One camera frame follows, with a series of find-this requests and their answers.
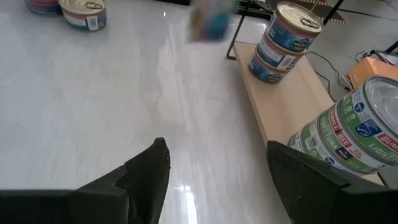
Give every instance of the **black cable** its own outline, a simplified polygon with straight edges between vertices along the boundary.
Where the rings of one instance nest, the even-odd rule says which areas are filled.
[[[340,72],[338,72],[338,70],[335,69],[335,67],[330,63],[330,61],[329,61],[328,59],[326,59],[324,56],[322,56],[322,55],[320,55],[320,54],[318,54],[318,53],[316,53],[316,52],[313,52],[313,51],[309,51],[309,52],[307,52],[305,55],[307,55],[307,54],[309,54],[309,53],[315,54],[316,56],[318,56],[318,57],[322,58],[323,60],[325,60],[326,62],[328,62],[329,65],[330,65],[330,67],[331,67],[331,69],[333,69],[333,71],[335,71],[335,72],[337,73],[337,82],[338,82],[342,87],[344,87],[345,90],[347,90],[347,91],[349,90],[349,88],[348,88],[347,86],[345,86],[344,84],[342,84],[342,83],[340,82]]]
[[[319,74],[319,72],[317,72],[317,71],[315,71],[315,70],[314,70],[314,72],[315,72],[317,75],[319,75],[320,77],[322,77],[323,79],[325,79],[326,82],[328,82],[328,94],[329,94],[331,100],[333,100],[333,102],[336,103],[336,100],[335,100],[335,99],[331,96],[331,94],[330,94],[330,81],[329,81],[329,79],[327,79],[327,77],[324,77],[323,75]]]

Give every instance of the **can stack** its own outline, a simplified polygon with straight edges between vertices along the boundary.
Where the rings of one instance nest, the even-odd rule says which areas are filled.
[[[291,2],[278,3],[249,61],[250,71],[263,82],[279,83],[322,31],[323,23],[313,12]]]
[[[58,0],[24,0],[26,7],[40,16],[62,15]]]
[[[398,82],[369,78],[294,134],[288,145],[356,175],[398,166]]]

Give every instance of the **blue can label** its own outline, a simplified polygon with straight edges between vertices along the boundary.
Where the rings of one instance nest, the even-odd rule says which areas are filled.
[[[281,74],[268,70],[264,64],[260,62],[256,53],[253,54],[252,59],[249,61],[249,68],[254,76],[266,83],[276,84],[283,78]]]
[[[280,19],[276,18],[270,25],[268,36],[278,45],[293,52],[303,52],[313,42],[314,37],[296,34],[293,30],[289,30],[287,26],[283,26]]]
[[[257,51],[260,58],[263,59],[265,63],[283,70],[292,69],[300,59],[299,57],[287,55],[284,52],[273,49],[267,42],[263,41],[263,39],[258,43]]]
[[[325,162],[329,165],[333,165],[335,163],[335,160],[331,157],[326,157]]]
[[[359,103],[355,104],[354,110],[355,110],[357,113],[362,112],[363,109],[365,109],[365,104],[364,104],[363,102],[359,102]]]
[[[64,13],[64,16],[71,26],[85,31],[98,30],[106,25],[106,15],[76,16]]]
[[[372,137],[382,132],[373,119],[369,119],[359,124],[357,127],[355,127],[355,130],[358,134],[366,138]]]

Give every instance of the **tin can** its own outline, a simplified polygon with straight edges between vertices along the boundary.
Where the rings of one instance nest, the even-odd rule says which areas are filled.
[[[322,31],[323,23],[313,12],[298,4],[281,2],[264,35],[284,49],[303,52]]]
[[[57,0],[24,0],[29,11],[40,16],[60,16],[62,10]]]
[[[398,165],[398,82],[371,77],[346,95],[341,119],[355,140],[373,157]]]
[[[249,69],[256,78],[268,84],[279,83],[289,72],[288,70],[278,70],[265,63],[260,58],[257,49],[254,50],[249,61]]]
[[[345,130],[338,116],[336,105],[318,117],[318,128],[326,148],[352,171],[359,174],[373,174],[388,166],[368,155]]]
[[[269,65],[283,70],[292,69],[305,52],[297,53],[285,50],[264,35],[257,44],[257,51],[260,57]]]
[[[305,153],[305,150],[303,148],[303,144],[301,142],[301,134],[300,133],[296,133],[294,134],[292,137],[290,137],[289,142],[287,143],[287,145],[289,147],[291,147],[292,149],[295,149],[299,152]]]
[[[96,31],[106,25],[103,0],[58,0],[67,22],[83,31]]]
[[[333,155],[333,153],[326,148],[318,132],[318,119],[315,119],[312,122],[308,123],[301,130],[301,132],[298,133],[298,135],[300,135],[298,138],[301,138],[301,141],[303,142],[303,147],[306,154],[322,160],[338,169],[353,173],[355,175],[361,175],[360,173],[354,172],[343,163],[341,163]]]

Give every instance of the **green can label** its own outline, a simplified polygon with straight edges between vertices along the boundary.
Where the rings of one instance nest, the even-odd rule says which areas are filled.
[[[372,174],[386,167],[386,164],[373,159],[356,145],[336,115],[336,108],[332,106],[319,116],[320,135],[326,147],[355,172]]]
[[[295,133],[292,137],[290,137],[288,146],[291,147],[292,149],[295,149],[302,153],[306,153],[304,151],[303,145],[301,143],[301,133],[300,132]]]
[[[385,163],[398,165],[398,139],[370,111],[362,88],[345,96],[338,109],[348,131],[368,153]]]
[[[348,169],[346,166],[342,165],[332,152],[329,151],[326,146],[322,143],[320,135],[318,133],[318,119],[308,123],[302,130],[302,141],[307,154],[313,156],[317,159],[325,161],[329,165],[332,165],[338,169],[345,170],[354,174],[352,170]]]

